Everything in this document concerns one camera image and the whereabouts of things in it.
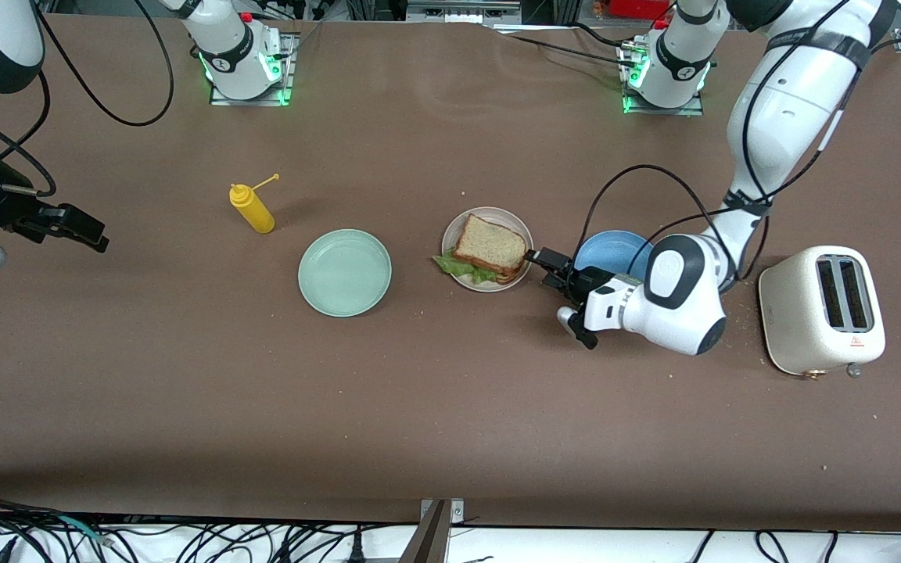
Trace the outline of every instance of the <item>blue bowl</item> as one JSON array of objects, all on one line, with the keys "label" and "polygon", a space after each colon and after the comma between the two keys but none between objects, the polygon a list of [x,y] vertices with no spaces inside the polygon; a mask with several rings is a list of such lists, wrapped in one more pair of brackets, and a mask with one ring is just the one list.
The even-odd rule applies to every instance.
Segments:
[{"label": "blue bowl", "polygon": [[641,245],[646,245],[644,238],[628,231],[603,231],[590,237],[583,243],[576,256],[576,270],[587,266],[595,266],[612,272],[612,274],[630,274],[644,279],[648,267],[648,256],[652,253],[652,245],[646,245],[632,266],[632,259]]}]

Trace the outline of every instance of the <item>sandwich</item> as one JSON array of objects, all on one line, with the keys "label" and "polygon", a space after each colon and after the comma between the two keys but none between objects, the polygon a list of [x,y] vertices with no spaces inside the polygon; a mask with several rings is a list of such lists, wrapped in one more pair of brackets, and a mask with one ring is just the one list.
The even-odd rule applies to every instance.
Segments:
[{"label": "sandwich", "polygon": [[441,270],[455,277],[468,275],[473,284],[507,285],[521,274],[525,253],[526,242],[521,235],[469,214],[457,245],[433,259]]}]

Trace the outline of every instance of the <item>white plate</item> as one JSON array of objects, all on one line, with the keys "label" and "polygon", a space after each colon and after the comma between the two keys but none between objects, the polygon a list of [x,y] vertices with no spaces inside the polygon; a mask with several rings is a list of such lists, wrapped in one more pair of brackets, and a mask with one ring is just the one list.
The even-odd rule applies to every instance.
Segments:
[{"label": "white plate", "polygon": [[[510,211],[501,210],[501,208],[498,207],[476,207],[473,208],[473,210],[466,210],[451,221],[450,225],[447,225],[447,230],[443,232],[443,241],[440,243],[441,254],[447,252],[449,249],[453,249],[454,245],[457,245],[458,239],[461,238],[461,231],[464,231],[465,229],[465,222],[468,220],[469,214],[473,214],[475,217],[480,217],[483,220],[489,221],[491,224],[498,224],[501,225],[501,227],[510,229],[510,231],[523,237],[523,241],[526,243],[526,248],[528,250],[533,248],[533,239],[530,238],[530,231],[526,228],[526,225],[523,224],[523,221],[519,220],[519,217],[510,213]],[[483,281],[482,284],[472,284],[471,275],[460,275],[460,277],[458,277],[458,275],[451,275],[451,277],[454,278],[458,284],[471,289],[473,292],[492,293],[512,288],[512,286],[518,284],[519,281],[525,277],[526,271],[528,270],[530,270],[530,263],[529,261],[524,260],[518,277],[507,285],[499,285],[495,281]]]}]

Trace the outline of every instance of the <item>table surface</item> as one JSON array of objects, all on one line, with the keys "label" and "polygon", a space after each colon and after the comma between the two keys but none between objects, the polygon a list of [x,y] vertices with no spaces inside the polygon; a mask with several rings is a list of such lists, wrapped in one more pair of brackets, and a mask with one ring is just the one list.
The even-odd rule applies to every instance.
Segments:
[{"label": "table surface", "polygon": [[[52,22],[114,110],[160,107],[143,20]],[[758,37],[726,36],[704,117],[669,118],[622,114],[607,64],[466,24],[326,23],[301,48],[290,107],[210,107],[185,29],[160,28],[176,97],[144,129],[104,117],[49,49],[51,116],[28,149],[55,202],[99,217],[112,242],[96,254],[0,232],[1,497],[351,520],[461,497],[483,523],[901,529],[901,56],[872,61],[829,150],[775,206],[762,266],[855,247],[888,332],[861,380],[807,382],[766,359],[753,282],[726,296],[705,356],[622,332],[587,352],[536,271],[483,295],[429,259],[475,206],[570,250],[594,193],[636,163],[715,206]],[[536,36],[607,53],[579,32]],[[39,107],[36,84],[0,96],[0,126],[18,135]],[[278,226],[257,235],[228,185],[275,172],[260,193]],[[591,230],[647,234],[694,212],[641,171]],[[337,228],[378,236],[394,269],[386,298],[346,320],[315,313],[296,282],[303,251]]]}]

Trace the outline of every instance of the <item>white floor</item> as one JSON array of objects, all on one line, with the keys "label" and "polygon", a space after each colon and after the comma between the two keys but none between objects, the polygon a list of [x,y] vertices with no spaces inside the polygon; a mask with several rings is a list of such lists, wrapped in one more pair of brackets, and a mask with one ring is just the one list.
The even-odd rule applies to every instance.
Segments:
[{"label": "white floor", "polygon": [[[154,533],[168,529],[167,526],[135,526],[135,531]],[[253,527],[250,525],[232,527],[222,532],[229,538],[237,538]],[[353,530],[353,526],[335,526],[335,531]],[[368,558],[397,558],[410,539],[414,528],[397,526],[364,534],[364,553]],[[243,542],[251,550],[251,561],[268,560],[272,551],[280,545],[286,527],[273,531],[269,537],[257,537]],[[32,532],[45,548],[53,561],[65,560],[57,540],[49,539],[43,533]],[[157,536],[122,536],[135,550],[140,563],[175,563],[191,560],[196,563],[214,563],[212,556],[221,552],[226,541],[215,540],[190,558],[196,547],[196,529],[178,528]],[[558,562],[608,562],[608,563],[686,563],[694,557],[698,545],[704,538],[703,531],[665,530],[544,530],[508,528],[454,528],[451,530],[447,563],[476,563],[491,557],[491,563],[558,563]],[[293,563],[316,563],[326,552],[318,549],[307,553],[308,549],[322,545],[333,536],[321,534],[305,542],[291,557]],[[830,541],[828,533],[781,532],[777,533],[788,560],[791,563],[820,563],[823,561]],[[83,563],[99,561],[92,553],[89,543],[81,535],[73,534],[79,545],[78,553]],[[0,548],[9,537],[0,536]],[[350,556],[353,539],[346,538],[328,554],[325,562],[343,563]],[[765,541],[766,549],[780,559],[773,544]],[[128,560],[126,548],[116,542],[112,548],[104,548],[106,560],[116,562],[121,558],[107,549],[115,549]],[[718,532],[705,549],[701,559],[705,562],[768,563],[758,552],[753,532]],[[901,563],[901,534],[854,534],[840,535],[832,563]],[[11,563],[43,563],[43,559],[22,540],[16,544]],[[216,563],[250,563],[250,552],[236,549],[216,558]]]}]

